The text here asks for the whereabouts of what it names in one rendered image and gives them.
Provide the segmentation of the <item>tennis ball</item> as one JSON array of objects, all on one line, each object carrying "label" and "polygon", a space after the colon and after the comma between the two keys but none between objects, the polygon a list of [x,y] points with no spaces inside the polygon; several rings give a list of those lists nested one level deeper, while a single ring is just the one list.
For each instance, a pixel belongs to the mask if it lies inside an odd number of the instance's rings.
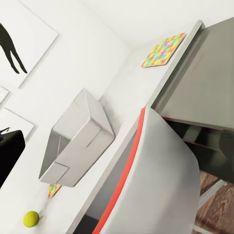
[{"label": "tennis ball", "polygon": [[27,228],[32,228],[36,226],[38,222],[39,222],[39,214],[35,211],[27,212],[23,218],[23,224]]}]

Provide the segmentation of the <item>jigsaw puzzle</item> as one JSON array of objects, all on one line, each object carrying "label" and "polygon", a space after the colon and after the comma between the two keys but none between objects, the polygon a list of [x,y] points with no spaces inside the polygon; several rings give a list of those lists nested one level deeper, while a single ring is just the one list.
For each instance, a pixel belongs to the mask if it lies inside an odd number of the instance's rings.
[{"label": "jigsaw puzzle", "polygon": [[186,33],[181,33],[164,39],[160,46],[158,44],[155,45],[141,67],[165,65],[185,35]]},{"label": "jigsaw puzzle", "polygon": [[52,196],[53,196],[53,194],[59,189],[59,187],[60,187],[61,185],[58,185],[58,184],[56,184],[56,185],[50,185],[50,188],[49,188],[49,196],[48,196],[48,198],[50,199]]}]

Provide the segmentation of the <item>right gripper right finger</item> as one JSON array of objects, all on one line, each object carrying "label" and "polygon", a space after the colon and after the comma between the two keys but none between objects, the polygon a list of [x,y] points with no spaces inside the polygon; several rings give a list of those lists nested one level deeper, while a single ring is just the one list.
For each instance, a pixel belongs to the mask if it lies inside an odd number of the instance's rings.
[{"label": "right gripper right finger", "polygon": [[218,146],[234,169],[234,132],[222,130]]}]

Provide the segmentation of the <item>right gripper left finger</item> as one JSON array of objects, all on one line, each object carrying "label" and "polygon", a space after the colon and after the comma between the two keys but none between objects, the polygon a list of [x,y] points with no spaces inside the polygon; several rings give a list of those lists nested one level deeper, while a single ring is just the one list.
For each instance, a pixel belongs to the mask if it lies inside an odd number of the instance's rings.
[{"label": "right gripper left finger", "polygon": [[25,149],[21,130],[0,135],[0,188]]}]

